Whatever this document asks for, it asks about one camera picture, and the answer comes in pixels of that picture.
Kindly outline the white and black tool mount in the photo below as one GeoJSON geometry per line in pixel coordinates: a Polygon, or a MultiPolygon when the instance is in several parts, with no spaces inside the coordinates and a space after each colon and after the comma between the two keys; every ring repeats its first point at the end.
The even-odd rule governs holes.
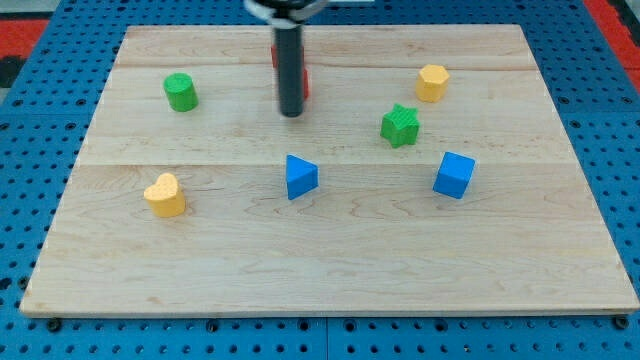
{"type": "Polygon", "coordinates": [[[328,0],[244,0],[245,9],[266,22],[287,20],[294,23],[306,21],[322,11],[328,0]]]}

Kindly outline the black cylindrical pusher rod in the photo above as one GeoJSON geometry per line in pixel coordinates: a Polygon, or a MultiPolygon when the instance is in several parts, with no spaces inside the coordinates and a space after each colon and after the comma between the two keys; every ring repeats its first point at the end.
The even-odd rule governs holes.
{"type": "Polygon", "coordinates": [[[288,118],[304,111],[303,26],[273,30],[280,113],[288,118]]]}

